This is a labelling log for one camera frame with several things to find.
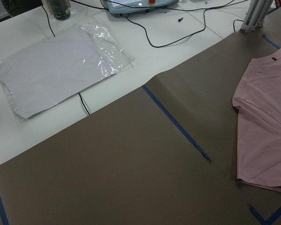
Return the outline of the pink Snoopy t-shirt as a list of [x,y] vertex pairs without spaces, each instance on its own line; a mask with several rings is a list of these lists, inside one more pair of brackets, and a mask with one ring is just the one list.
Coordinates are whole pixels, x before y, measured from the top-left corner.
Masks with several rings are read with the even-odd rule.
[[281,192],[281,48],[252,59],[232,97],[237,180]]

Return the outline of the brown paper table cover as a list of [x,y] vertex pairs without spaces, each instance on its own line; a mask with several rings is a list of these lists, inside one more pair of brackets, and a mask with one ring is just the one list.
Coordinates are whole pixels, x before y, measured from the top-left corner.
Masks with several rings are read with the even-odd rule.
[[281,225],[281,194],[236,180],[231,103],[278,33],[232,34],[0,165],[0,225]]

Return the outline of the clear bag with paper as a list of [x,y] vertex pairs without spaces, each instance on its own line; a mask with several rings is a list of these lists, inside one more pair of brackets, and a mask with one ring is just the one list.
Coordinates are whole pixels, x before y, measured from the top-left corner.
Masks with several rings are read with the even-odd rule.
[[108,79],[134,59],[90,18],[0,61],[0,84],[17,125]]

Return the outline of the grey teach pendant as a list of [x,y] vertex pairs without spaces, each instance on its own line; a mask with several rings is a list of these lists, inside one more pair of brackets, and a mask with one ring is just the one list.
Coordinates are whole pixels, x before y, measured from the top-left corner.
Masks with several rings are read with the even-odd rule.
[[177,4],[178,0],[104,0],[104,2],[112,16],[123,17],[167,8]]

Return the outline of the aluminium frame post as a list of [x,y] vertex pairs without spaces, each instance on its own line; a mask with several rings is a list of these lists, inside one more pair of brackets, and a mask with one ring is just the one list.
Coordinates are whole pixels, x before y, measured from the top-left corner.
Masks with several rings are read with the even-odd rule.
[[261,28],[272,2],[272,0],[252,0],[240,32],[250,34]]

